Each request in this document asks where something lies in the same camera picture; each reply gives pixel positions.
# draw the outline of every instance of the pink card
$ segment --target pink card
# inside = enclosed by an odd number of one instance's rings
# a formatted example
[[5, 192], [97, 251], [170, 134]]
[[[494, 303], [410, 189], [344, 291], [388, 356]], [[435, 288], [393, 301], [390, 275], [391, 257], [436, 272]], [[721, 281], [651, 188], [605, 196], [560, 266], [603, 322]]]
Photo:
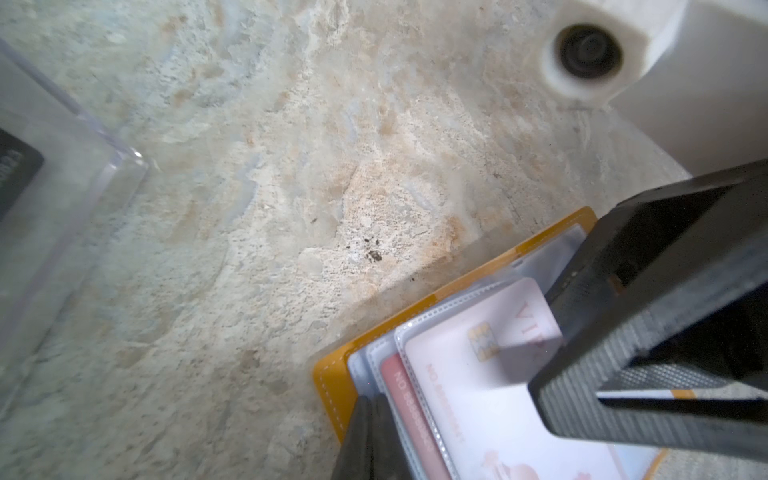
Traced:
[[406, 343], [458, 476], [466, 480], [625, 480], [615, 450], [562, 439], [527, 383], [562, 343], [536, 282], [524, 278]]
[[406, 367], [402, 364], [398, 353], [382, 362], [381, 373], [427, 478], [450, 480], [451, 475], [442, 461], [411, 380], [408, 378]]

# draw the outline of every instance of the black card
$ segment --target black card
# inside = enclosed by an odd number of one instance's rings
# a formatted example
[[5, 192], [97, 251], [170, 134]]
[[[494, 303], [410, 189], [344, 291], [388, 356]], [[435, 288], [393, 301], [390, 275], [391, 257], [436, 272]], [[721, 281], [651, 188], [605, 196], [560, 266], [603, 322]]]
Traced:
[[43, 156], [0, 129], [0, 220], [43, 165]]

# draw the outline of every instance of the stone surface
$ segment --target stone surface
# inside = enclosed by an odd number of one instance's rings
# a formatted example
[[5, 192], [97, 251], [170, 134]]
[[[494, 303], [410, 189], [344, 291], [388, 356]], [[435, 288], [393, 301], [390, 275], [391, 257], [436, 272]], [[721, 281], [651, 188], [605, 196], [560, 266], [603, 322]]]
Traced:
[[550, 2], [8, 0], [151, 159], [2, 427], [3, 478], [323, 478], [322, 354], [583, 205], [684, 172], [521, 74]]

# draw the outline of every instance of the transparent plastic box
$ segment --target transparent plastic box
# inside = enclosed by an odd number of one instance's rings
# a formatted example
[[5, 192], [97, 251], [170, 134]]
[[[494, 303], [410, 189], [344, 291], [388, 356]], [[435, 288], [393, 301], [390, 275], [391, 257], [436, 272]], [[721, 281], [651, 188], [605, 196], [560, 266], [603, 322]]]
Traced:
[[147, 172], [63, 90], [0, 40], [0, 128], [44, 163], [0, 219], [0, 411], [31, 372]]

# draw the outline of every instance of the white card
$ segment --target white card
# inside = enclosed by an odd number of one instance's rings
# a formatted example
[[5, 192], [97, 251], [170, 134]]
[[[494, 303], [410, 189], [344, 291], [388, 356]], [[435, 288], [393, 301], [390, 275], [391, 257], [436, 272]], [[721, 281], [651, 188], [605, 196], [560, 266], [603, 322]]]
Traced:
[[528, 381], [562, 344], [533, 279], [493, 293], [417, 335], [405, 351], [462, 480], [624, 480], [613, 447], [560, 439]]

